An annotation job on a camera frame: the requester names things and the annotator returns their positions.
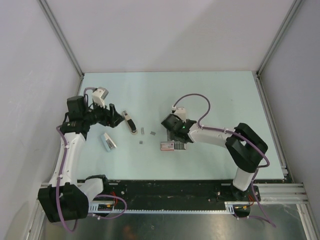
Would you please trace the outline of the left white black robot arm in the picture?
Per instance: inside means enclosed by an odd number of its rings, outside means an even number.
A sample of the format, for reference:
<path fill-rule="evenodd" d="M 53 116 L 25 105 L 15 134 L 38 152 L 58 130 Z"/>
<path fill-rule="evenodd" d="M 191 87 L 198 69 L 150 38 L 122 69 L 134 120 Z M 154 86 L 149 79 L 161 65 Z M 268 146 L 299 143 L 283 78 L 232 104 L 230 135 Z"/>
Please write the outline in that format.
<path fill-rule="evenodd" d="M 78 186 L 77 170 L 91 126 L 100 124 L 115 128 L 124 121 L 114 104 L 89 107 L 85 96 L 67 99 L 65 120 L 56 130 L 60 135 L 60 150 L 55 170 L 46 188 L 38 191 L 38 200 L 51 223 L 79 220 L 89 213 L 89 203 L 96 197 L 105 200 L 111 187 L 104 174 L 92 175 Z"/>

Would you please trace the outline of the red staple box with tray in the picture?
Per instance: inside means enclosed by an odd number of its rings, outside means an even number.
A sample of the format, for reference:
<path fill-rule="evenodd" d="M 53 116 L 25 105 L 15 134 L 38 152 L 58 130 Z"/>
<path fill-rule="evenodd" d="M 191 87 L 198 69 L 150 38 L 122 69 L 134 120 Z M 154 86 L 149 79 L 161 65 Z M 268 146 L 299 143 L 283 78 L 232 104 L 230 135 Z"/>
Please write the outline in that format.
<path fill-rule="evenodd" d="M 186 144 L 179 141 L 167 141 L 160 143 L 161 151 L 184 151 Z"/>

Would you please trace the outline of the black silver stapler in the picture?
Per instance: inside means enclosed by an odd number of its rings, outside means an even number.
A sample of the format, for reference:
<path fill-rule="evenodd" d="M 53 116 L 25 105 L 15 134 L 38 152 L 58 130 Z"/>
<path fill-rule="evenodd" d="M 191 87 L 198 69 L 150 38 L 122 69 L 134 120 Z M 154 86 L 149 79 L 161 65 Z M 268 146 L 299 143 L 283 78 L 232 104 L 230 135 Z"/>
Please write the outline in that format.
<path fill-rule="evenodd" d="M 124 110 L 122 112 L 122 114 L 124 116 L 125 122 L 127 123 L 128 127 L 129 127 L 130 133 L 132 135 L 136 135 L 138 133 L 138 130 L 137 130 L 137 127 L 136 127 L 134 121 L 132 120 L 131 116 L 128 114 L 128 112 L 126 110 Z"/>

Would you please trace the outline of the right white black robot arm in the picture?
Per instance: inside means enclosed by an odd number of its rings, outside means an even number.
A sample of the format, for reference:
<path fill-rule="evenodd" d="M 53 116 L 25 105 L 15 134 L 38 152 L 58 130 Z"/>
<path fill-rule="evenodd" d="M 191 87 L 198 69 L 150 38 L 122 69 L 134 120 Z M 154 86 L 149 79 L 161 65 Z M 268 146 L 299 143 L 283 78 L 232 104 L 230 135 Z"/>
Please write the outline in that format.
<path fill-rule="evenodd" d="M 201 126 L 195 120 L 182 120 L 170 113 L 161 125 L 170 138 L 183 144 L 205 143 L 228 150 L 237 166 L 236 174 L 230 187 L 231 196 L 242 201 L 249 194 L 249 187 L 255 179 L 262 160 L 266 167 L 270 161 L 266 157 L 268 145 L 245 123 L 239 123 L 234 129 Z"/>

